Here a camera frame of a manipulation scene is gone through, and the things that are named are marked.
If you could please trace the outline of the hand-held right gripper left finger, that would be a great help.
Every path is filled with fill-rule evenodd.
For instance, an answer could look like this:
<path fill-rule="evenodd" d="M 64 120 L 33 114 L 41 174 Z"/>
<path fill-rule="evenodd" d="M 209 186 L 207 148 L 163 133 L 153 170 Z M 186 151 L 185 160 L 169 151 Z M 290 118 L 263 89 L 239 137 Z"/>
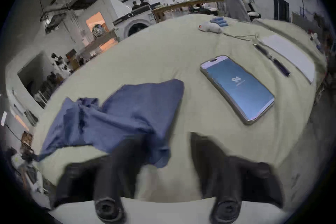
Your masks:
<path fill-rule="evenodd" d="M 121 197 L 134 198 L 137 175 L 145 161 L 144 138 L 130 137 L 108 155 L 70 163 L 58 181 L 52 207 L 94 201 L 102 222 L 124 223 L 126 212 Z"/>

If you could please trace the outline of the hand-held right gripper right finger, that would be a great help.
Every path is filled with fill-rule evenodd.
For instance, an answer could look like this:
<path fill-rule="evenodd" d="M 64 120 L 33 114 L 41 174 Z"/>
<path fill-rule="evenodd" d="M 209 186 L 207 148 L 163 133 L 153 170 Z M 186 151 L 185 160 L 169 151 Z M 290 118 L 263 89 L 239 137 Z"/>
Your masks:
<path fill-rule="evenodd" d="M 196 132 L 190 133 L 190 145 L 202 198 L 216 199 L 211 224 L 235 222 L 242 201 L 283 208 L 283 187 L 271 165 L 227 155 L 213 139 Z"/>

